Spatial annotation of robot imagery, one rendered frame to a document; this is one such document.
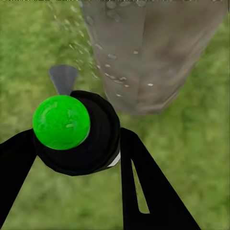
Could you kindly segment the pesticide atomizer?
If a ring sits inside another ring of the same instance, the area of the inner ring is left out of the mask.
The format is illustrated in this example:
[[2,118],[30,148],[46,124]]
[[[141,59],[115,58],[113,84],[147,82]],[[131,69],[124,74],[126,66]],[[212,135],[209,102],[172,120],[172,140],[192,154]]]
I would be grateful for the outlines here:
[[48,71],[57,90],[33,117],[37,155],[52,170],[70,176],[98,173],[121,158],[121,126],[110,103],[92,92],[73,91],[77,68],[55,65]]

